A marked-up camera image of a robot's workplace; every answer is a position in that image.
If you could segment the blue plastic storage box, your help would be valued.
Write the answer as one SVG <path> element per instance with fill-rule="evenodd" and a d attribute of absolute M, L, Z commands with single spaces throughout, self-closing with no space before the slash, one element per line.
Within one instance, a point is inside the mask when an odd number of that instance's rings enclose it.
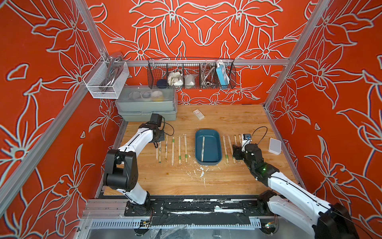
<path fill-rule="evenodd" d="M 204 161 L 201 162 L 201 149 L 205 136 Z M 214 129 L 200 129 L 195 134 L 195 158 L 198 164 L 204 166 L 218 165 L 222 160 L 220 134 Z"/>

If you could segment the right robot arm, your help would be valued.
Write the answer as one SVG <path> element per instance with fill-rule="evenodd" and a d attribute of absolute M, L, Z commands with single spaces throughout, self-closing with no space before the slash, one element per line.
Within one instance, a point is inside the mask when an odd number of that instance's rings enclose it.
<path fill-rule="evenodd" d="M 260 194 L 269 211 L 279 215 L 316 239 L 357 239 L 359 235 L 348 210 L 330 204 L 288 179 L 266 163 L 257 144 L 233 145 L 233 157 L 245 162 L 251 175 L 269 188 Z"/>

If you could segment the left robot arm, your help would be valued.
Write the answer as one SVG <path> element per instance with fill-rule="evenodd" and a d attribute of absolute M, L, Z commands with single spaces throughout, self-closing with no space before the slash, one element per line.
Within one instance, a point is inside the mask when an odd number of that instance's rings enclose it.
<path fill-rule="evenodd" d="M 157 148 L 164 139 L 162 120 L 162 115 L 152 114 L 126 144 L 109 150 L 105 157 L 103 184 L 121 192 L 130 204 L 146 210 L 150 208 L 150 194 L 138 183 L 137 158 L 146 145 L 152 143 Z"/>

